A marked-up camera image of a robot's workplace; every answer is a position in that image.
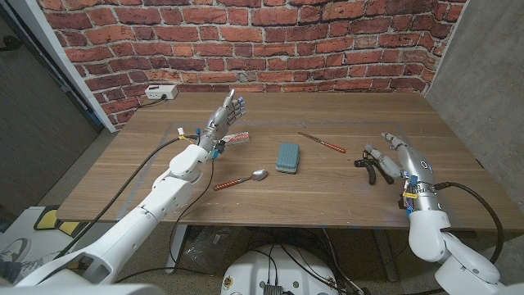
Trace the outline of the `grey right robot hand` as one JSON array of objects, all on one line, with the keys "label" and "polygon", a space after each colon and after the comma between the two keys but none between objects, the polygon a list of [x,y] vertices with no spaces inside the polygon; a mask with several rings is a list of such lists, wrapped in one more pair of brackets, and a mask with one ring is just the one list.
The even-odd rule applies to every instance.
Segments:
[{"label": "grey right robot hand", "polygon": [[406,180],[419,197],[429,196],[432,193],[431,186],[435,183],[435,178],[426,157],[393,134],[382,133],[382,137],[391,145],[392,149],[397,151],[399,166],[368,143],[365,144],[365,151],[377,160],[387,175]]}]

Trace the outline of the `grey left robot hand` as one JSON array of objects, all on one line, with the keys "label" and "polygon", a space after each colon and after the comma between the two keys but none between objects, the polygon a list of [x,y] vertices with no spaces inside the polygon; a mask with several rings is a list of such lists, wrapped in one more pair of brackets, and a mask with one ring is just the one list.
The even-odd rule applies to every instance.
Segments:
[{"label": "grey left robot hand", "polygon": [[199,136],[198,146],[210,152],[215,145],[227,134],[228,129],[245,113],[243,98],[235,98],[232,89],[224,99],[224,103],[208,119],[204,131]]}]

